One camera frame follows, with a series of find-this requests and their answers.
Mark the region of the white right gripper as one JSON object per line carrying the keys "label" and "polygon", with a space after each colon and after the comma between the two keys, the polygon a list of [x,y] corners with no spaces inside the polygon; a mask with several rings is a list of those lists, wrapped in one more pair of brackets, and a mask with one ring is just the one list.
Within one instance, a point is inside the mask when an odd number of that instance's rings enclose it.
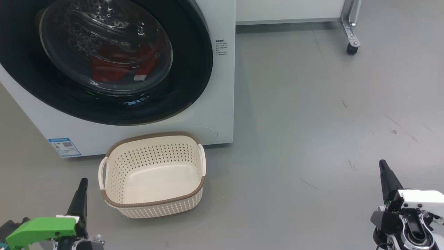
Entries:
{"label": "white right gripper", "polygon": [[431,190],[404,190],[386,160],[379,161],[384,206],[374,211],[370,221],[383,233],[425,233],[430,223],[443,225],[443,194]]}

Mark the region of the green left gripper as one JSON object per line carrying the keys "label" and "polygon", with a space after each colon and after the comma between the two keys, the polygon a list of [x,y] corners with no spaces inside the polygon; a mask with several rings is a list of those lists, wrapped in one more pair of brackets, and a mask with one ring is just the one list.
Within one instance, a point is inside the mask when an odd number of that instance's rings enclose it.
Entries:
{"label": "green left gripper", "polygon": [[28,250],[29,245],[45,242],[53,250],[103,250],[100,235],[87,239],[87,189],[88,179],[82,178],[67,216],[37,217],[23,223],[6,237],[7,249]]}

